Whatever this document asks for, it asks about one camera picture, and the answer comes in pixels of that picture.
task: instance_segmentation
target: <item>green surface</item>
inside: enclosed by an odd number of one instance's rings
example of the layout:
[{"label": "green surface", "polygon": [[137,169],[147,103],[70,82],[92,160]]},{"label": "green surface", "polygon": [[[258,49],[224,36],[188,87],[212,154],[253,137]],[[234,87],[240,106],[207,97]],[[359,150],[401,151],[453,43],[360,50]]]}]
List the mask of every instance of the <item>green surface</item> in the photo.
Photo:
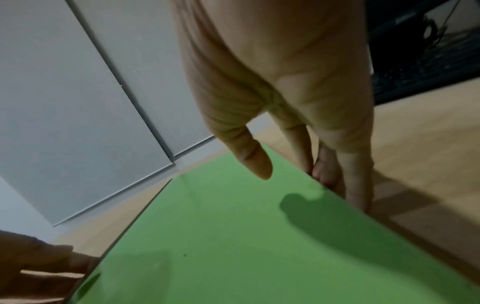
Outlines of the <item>green surface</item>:
[{"label": "green surface", "polygon": [[480,302],[476,286],[268,153],[268,181],[231,154],[175,178],[74,301]]}]

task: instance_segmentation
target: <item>green paper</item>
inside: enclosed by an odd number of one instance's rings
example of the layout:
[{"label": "green paper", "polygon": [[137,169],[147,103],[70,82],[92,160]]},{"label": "green paper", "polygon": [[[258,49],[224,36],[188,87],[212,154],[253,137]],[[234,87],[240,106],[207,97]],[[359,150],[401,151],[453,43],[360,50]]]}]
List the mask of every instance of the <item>green paper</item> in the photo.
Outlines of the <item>green paper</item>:
[{"label": "green paper", "polygon": [[268,181],[231,154],[174,178],[72,301],[480,303],[475,285],[268,154]]}]

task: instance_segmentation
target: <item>hand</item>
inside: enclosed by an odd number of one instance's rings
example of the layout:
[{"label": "hand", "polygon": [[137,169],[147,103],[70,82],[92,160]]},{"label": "hand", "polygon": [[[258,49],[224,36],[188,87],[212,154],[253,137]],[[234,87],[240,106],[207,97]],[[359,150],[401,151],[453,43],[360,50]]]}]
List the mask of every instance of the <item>hand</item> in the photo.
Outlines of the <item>hand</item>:
[{"label": "hand", "polygon": [[2,299],[60,299],[78,277],[35,275],[22,270],[85,274],[99,258],[72,252],[68,245],[50,245],[36,238],[0,230],[0,302]]},{"label": "hand", "polygon": [[[246,127],[268,111],[302,170],[373,196],[373,97],[358,0],[173,0],[186,78],[209,130],[254,174],[272,163]],[[307,125],[320,139],[314,162]]]}]

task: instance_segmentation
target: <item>wooden floor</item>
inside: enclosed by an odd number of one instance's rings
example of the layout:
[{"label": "wooden floor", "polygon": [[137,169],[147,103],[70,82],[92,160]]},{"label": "wooden floor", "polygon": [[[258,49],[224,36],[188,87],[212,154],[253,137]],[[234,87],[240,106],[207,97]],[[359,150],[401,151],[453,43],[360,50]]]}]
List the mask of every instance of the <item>wooden floor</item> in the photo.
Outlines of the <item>wooden floor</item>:
[{"label": "wooden floor", "polygon": [[[295,163],[276,126],[255,136]],[[372,216],[480,283],[480,79],[376,107],[372,142]],[[101,255],[166,182],[55,243]]]}]

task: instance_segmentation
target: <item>gray panel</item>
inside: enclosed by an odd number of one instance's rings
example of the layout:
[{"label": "gray panel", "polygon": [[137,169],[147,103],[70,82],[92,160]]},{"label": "gray panel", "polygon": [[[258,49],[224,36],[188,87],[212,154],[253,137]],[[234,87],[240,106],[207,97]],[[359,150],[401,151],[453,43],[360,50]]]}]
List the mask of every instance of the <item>gray panel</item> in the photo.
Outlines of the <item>gray panel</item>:
[{"label": "gray panel", "polygon": [[2,0],[0,44],[0,175],[51,223],[170,164],[63,0]]},{"label": "gray panel", "polygon": [[165,0],[74,3],[173,154],[211,135],[184,79]]}]

